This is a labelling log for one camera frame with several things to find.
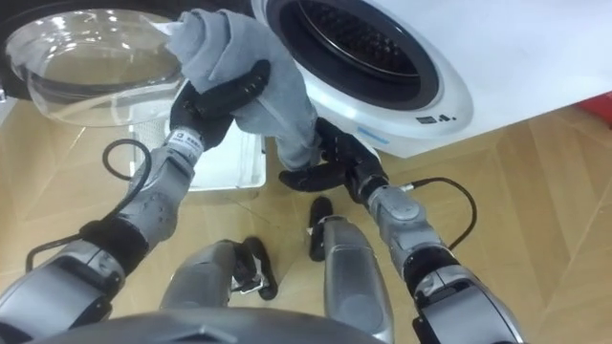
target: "transparent glass lid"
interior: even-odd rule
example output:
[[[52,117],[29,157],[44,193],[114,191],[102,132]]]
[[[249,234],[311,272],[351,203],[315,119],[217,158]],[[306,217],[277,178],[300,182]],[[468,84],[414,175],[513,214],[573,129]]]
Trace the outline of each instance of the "transparent glass lid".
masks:
[[[167,116],[183,82],[166,36],[150,25],[167,21],[137,11],[65,12],[14,32],[5,54],[44,116],[81,126],[139,123]]]

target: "washing machine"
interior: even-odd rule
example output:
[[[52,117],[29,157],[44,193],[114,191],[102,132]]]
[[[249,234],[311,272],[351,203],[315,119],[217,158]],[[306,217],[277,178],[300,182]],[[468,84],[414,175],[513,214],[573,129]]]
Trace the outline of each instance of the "washing machine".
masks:
[[[319,114],[409,157],[612,90],[612,2],[251,0]]]

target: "gray fabric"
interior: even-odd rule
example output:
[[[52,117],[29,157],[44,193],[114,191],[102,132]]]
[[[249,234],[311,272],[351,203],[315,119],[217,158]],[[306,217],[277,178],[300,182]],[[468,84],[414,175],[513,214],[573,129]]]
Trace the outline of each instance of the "gray fabric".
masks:
[[[184,12],[167,48],[182,64],[183,74],[202,93],[248,72],[255,61],[272,64],[270,83],[257,101],[235,111],[238,127],[275,137],[286,168],[300,169],[319,158],[317,113],[291,54],[266,26],[230,12]]]

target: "parquet floor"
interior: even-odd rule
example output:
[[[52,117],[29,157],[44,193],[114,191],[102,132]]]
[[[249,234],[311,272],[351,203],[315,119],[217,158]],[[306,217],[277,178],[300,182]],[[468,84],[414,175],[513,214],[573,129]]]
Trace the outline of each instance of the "parquet floor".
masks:
[[[74,233],[120,199],[126,185],[103,169],[100,154],[125,136],[124,129],[51,123],[30,103],[17,104],[0,128],[0,287],[23,273],[30,247]],[[283,187],[270,149],[265,187],[187,197],[175,236],[129,278],[115,316],[156,309],[173,270],[197,248],[252,234],[271,252],[280,294],[268,304],[240,296],[231,303],[322,313],[323,265],[310,262],[305,249],[316,195]],[[129,152],[113,160],[126,165]],[[446,176],[473,193],[480,220],[456,254],[510,306],[530,342],[612,343],[612,133],[604,123],[569,107],[411,159],[382,161],[395,183]],[[397,343],[415,342],[414,310],[377,229],[343,189],[328,194],[378,252]],[[452,188],[432,185],[415,197],[447,241],[469,221],[469,206]]]

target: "washing machine drum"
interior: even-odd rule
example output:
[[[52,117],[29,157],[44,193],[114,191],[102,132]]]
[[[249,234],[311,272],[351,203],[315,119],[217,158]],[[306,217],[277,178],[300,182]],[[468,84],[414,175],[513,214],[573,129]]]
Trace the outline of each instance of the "washing machine drum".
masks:
[[[247,0],[3,0],[0,83],[50,118],[86,126],[162,116],[180,65],[150,23],[201,8],[251,13]],[[135,115],[132,104],[149,104]]]
[[[264,9],[300,65],[349,96],[415,110],[438,93],[439,79],[425,50],[405,28],[361,0],[253,0],[253,5]]]

